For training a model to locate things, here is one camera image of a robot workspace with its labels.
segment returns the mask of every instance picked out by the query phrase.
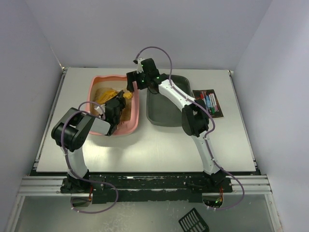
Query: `white wall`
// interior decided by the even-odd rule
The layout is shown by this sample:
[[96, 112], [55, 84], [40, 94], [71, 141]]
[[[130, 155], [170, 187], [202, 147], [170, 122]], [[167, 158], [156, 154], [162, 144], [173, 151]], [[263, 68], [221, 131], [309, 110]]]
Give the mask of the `white wall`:
[[23, 0], [0, 1], [0, 231], [34, 163], [61, 68]]
[[[26, 0], [63, 66], [130, 67], [146, 46], [175, 68], [234, 70], [271, 0]], [[158, 51], [148, 51], [167, 67]]]
[[309, 1], [273, 0], [241, 57], [234, 84], [284, 229], [307, 232]]

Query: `pink plastic tub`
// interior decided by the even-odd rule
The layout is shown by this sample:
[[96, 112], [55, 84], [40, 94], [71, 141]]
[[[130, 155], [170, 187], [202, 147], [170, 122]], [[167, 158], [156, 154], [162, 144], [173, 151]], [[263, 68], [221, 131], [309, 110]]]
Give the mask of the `pink plastic tub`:
[[[121, 75], [109, 75], [109, 76], [95, 76], [89, 88], [87, 101], [93, 101], [95, 98], [96, 91], [103, 87], [110, 87], [117, 91], [126, 88], [126, 76]], [[128, 121], [123, 121], [118, 125], [118, 129], [113, 133], [113, 135], [125, 135], [132, 133], [139, 122], [139, 91], [137, 89], [136, 82], [133, 83], [134, 93], [131, 102], [131, 118]], [[86, 111], [90, 111], [90, 104], [86, 104]], [[96, 132], [90, 131], [90, 134], [101, 135]]]

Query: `purple cable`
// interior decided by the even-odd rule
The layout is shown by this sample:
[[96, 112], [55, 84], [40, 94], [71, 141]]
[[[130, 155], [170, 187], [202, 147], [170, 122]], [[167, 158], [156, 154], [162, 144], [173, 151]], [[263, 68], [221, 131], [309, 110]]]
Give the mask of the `purple cable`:
[[92, 104], [94, 104], [94, 105], [97, 105], [97, 106], [101, 109], [101, 111], [102, 111], [102, 114], [103, 114], [102, 119], [105, 120], [105, 112], [104, 112], [103, 107], [102, 107], [99, 103], [97, 103], [97, 102], [95, 102], [95, 101], [86, 101], [86, 102], [83, 102], [83, 103], [81, 103], [81, 104], [78, 106], [78, 109], [81, 110], [82, 105], [87, 104], [87, 103], [92, 103]]
[[88, 212], [88, 211], [83, 211], [83, 210], [78, 210], [78, 209], [76, 209], [76, 208], [73, 206], [72, 199], [71, 199], [71, 207], [72, 207], [72, 209], [73, 209], [74, 211], [76, 211], [76, 212], [78, 212], [78, 213], [83, 213], [83, 214], [99, 214], [99, 213], [105, 212], [105, 211], [107, 211], [107, 210], [113, 208], [114, 205], [115, 205], [115, 204], [117, 203], [117, 201], [118, 201], [118, 196], [119, 196], [119, 195], [118, 195], [118, 190], [116, 189], [116, 187], [115, 187], [114, 185], [112, 185], [112, 184], [110, 184], [110, 183], [107, 183], [107, 182], [104, 182], [104, 181], [96, 181], [96, 180], [87, 180], [87, 179], [84, 179], [84, 178], [78, 176], [78, 175], [72, 170], [72, 167], [71, 167], [70, 161], [69, 161], [68, 150], [67, 150], [67, 149], [65, 148], [65, 146], [64, 146], [64, 130], [65, 130], [65, 128], [68, 126], [70, 120], [71, 120], [75, 115], [77, 115], [77, 114], [79, 114], [79, 113], [89, 114], [88, 112], [83, 111], [83, 110], [74, 112], [74, 114], [72, 114], [72, 115], [67, 119], [67, 121], [64, 123], [63, 128], [62, 128], [62, 131], [61, 131], [61, 146], [62, 146], [62, 149], [63, 149], [63, 151], [64, 151], [64, 153], [65, 153], [65, 159], [66, 159], [67, 166], [68, 166], [69, 170], [71, 171], [71, 173], [73, 174], [73, 176], [75, 176], [76, 178], [78, 178], [78, 179], [80, 179], [80, 180], [83, 180], [83, 181], [86, 181], [86, 182], [89, 182], [89, 183], [94, 183], [94, 184], [104, 184], [104, 185], [108, 185], [108, 186], [112, 187], [112, 188], [115, 190], [115, 192], [116, 192], [116, 199], [115, 199], [114, 203], [113, 203], [111, 206], [107, 207], [106, 209], [103, 209], [103, 210], [100, 210], [100, 211], [95, 211], [95, 212]]
[[[148, 48], [155, 48], [155, 49], [158, 49], [158, 50], [164, 52], [165, 55], [167, 55], [167, 57], [169, 58], [169, 65], [170, 65], [170, 71], [169, 71], [169, 84], [172, 86], [172, 88], [173, 88], [178, 94], [180, 94], [183, 98], [186, 99], [186, 96], [183, 95], [178, 89], [176, 89], [176, 88], [174, 87], [174, 83], [172, 82], [172, 79], [171, 79], [172, 70], [173, 70], [173, 64], [172, 64], [172, 60], [171, 60], [169, 54], [168, 54], [165, 50], [163, 50], [163, 49], [160, 48], [160, 47], [149, 46], [149, 47], [143, 48], [143, 49], [137, 54], [137, 56], [135, 57], [135, 59], [138, 59], [139, 56], [140, 56], [140, 54], [141, 54], [144, 50], [146, 50], [146, 49], [148, 49]], [[232, 177], [234, 180], [236, 180], [236, 181], [239, 183], [239, 185], [240, 185], [240, 187], [241, 187], [241, 190], [242, 190], [242, 196], [241, 196], [241, 198], [239, 199], [239, 201], [237, 201], [235, 204], [232, 204], [232, 205], [230, 205], [230, 206], [223, 207], [223, 208], [218, 208], [218, 209], [217, 209], [217, 208], [210, 207], [210, 206], [208, 206], [207, 208], [210, 208], [210, 209], [213, 209], [213, 210], [225, 210], [225, 209], [233, 208], [234, 206], [238, 205], [238, 204], [244, 199], [244, 197], [245, 197], [245, 189], [243, 188], [243, 185], [241, 184], [241, 182], [240, 182], [234, 175], [232, 175], [232, 174], [229, 173], [228, 171], [224, 170], [224, 169], [215, 161], [215, 159], [214, 159], [214, 157], [213, 157], [213, 154], [212, 154], [211, 149], [210, 149], [210, 147], [209, 147], [208, 141], [207, 141], [207, 139], [206, 139], [206, 136], [207, 136], [209, 133], [213, 132], [214, 129], [216, 128], [213, 118], [211, 117], [211, 115], [209, 114], [209, 112], [208, 112], [204, 107], [202, 107], [201, 105], [197, 104], [195, 101], [192, 101], [192, 100], [190, 100], [190, 99], [187, 99], [187, 100], [188, 100], [189, 102], [191, 102], [192, 104], [196, 105], [197, 107], [199, 107], [201, 110], [203, 110], [203, 111], [207, 114], [207, 116], [209, 117], [209, 119], [211, 120], [212, 129], [209, 130], [208, 132], [206, 132], [206, 134], [205, 134], [205, 136], [204, 136], [204, 140], [205, 140], [207, 149], [208, 149], [208, 151], [209, 151], [209, 155], [211, 156], [211, 159], [212, 159], [213, 163], [214, 163], [222, 172], [225, 172], [225, 173], [228, 174], [230, 177]]]

